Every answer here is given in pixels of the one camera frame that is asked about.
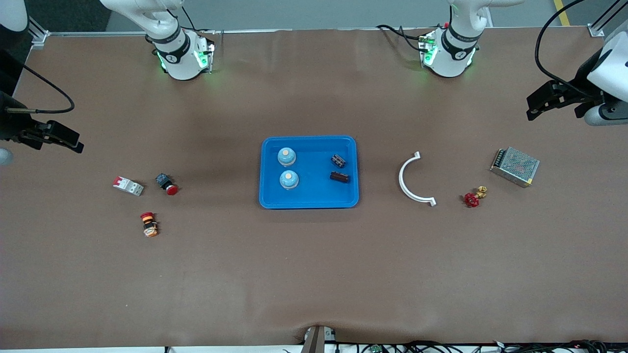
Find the black electrical connector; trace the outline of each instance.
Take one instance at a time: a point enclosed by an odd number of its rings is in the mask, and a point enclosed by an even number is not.
[[[336,180],[342,183],[349,182],[349,176],[347,174],[339,173],[337,171],[333,171],[332,174],[329,176],[329,179]]]

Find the gray floor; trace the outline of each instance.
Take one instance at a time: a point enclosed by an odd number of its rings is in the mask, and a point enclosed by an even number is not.
[[[212,30],[364,28],[384,23],[427,27],[449,18],[445,0],[187,0],[185,8],[197,28]],[[527,0],[522,5],[491,9],[494,26],[504,27],[542,26],[554,12],[552,0]],[[175,14],[182,24],[188,24],[182,11]],[[107,31],[137,30],[117,13],[107,25]]]
[[[25,0],[28,14],[40,25],[54,32],[104,31],[111,11],[96,0]],[[9,53],[24,62],[31,47],[31,36],[27,35]]]
[[[566,0],[565,5],[567,5],[568,3],[572,3],[573,1],[574,0]],[[615,0],[589,0],[574,5],[574,7],[567,10],[569,22],[572,26],[578,24],[585,25],[587,23],[593,23],[599,16],[604,13],[607,8],[613,5],[614,2]],[[619,2],[619,5],[622,5],[626,2],[628,1],[622,0]],[[604,32],[606,32],[606,34],[610,34],[627,18],[628,6],[619,11],[617,15],[615,15],[615,17],[606,26],[604,26]]]

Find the yellow line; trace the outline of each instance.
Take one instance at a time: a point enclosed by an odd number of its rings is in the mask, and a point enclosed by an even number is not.
[[[556,6],[556,11],[565,7],[565,5],[563,5],[563,0],[554,0],[554,5]],[[567,12],[559,14],[558,18],[560,19],[560,24],[563,26],[571,26],[569,24],[569,19],[567,18]]]

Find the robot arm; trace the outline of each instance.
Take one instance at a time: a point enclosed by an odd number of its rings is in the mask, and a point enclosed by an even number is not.
[[[28,26],[28,13],[23,0],[2,1],[0,3],[0,50],[9,48],[19,41],[27,32]],[[0,92],[0,140],[23,143],[34,149],[41,149],[44,143],[57,144],[76,153],[83,152],[83,144],[79,142],[79,134],[76,131],[54,120],[47,122],[34,120],[30,113],[37,112],[50,111],[27,109],[10,95]]]
[[[528,120],[579,103],[577,118],[591,126],[628,124],[628,31],[620,31],[589,58],[569,84],[547,81],[528,96]]]
[[[3,0],[0,11],[0,48],[14,45],[28,30],[24,0]]]
[[[165,72],[177,80],[190,80],[211,72],[214,43],[187,31],[168,10],[183,6],[184,0],[100,0],[108,9],[135,22],[157,48]]]
[[[525,0],[447,0],[452,18],[447,28],[437,28],[420,43],[423,65],[444,77],[456,77],[471,64],[475,45],[487,24],[487,8],[506,7]]]

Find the red button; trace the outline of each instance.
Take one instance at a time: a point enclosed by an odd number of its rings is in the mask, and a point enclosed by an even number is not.
[[[168,195],[174,195],[179,191],[179,187],[176,185],[170,185],[169,187],[166,188],[166,193]]]

